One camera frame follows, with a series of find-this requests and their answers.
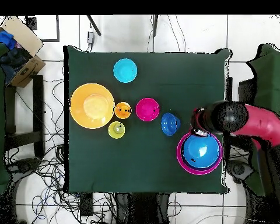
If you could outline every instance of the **small yellow-green bowl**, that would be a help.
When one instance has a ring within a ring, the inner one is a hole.
[[[112,122],[108,127],[108,133],[115,139],[123,137],[125,133],[124,124],[118,121]]]

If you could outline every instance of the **cardboard box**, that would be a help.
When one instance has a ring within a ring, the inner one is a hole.
[[[11,80],[16,87],[25,87],[34,75],[46,65],[36,54],[43,46],[43,42],[16,16],[7,16],[0,26],[0,32],[6,31],[33,57]]]

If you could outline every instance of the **blue cloth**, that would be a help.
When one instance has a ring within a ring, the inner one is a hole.
[[[14,49],[16,41],[12,38],[13,35],[7,31],[0,32],[0,42],[4,43],[10,50]]]

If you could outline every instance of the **blue bowl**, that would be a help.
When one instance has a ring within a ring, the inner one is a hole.
[[[113,73],[120,82],[132,82],[137,76],[137,66],[132,60],[124,58],[116,62]]]
[[[180,128],[180,120],[171,113],[165,113],[161,120],[161,127],[164,134],[170,137]]]
[[[211,135],[207,137],[191,135],[184,142],[182,154],[191,167],[197,170],[206,169],[217,162],[220,146]]]

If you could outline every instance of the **orange bowl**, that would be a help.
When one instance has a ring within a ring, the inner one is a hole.
[[[131,115],[131,112],[132,112],[132,108],[126,102],[119,102],[115,106],[115,115],[122,120],[128,118]]]
[[[111,120],[114,108],[114,98],[108,89],[100,84],[87,83],[74,91],[69,110],[79,125],[97,129]]]

